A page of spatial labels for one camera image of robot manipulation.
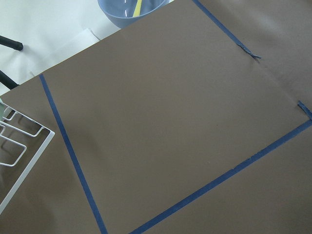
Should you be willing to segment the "blue bowl at table edge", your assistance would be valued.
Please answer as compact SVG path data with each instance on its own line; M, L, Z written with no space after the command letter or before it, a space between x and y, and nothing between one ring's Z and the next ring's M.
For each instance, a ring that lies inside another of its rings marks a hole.
M117 27L124 28L167 5L169 0L98 0L106 17Z

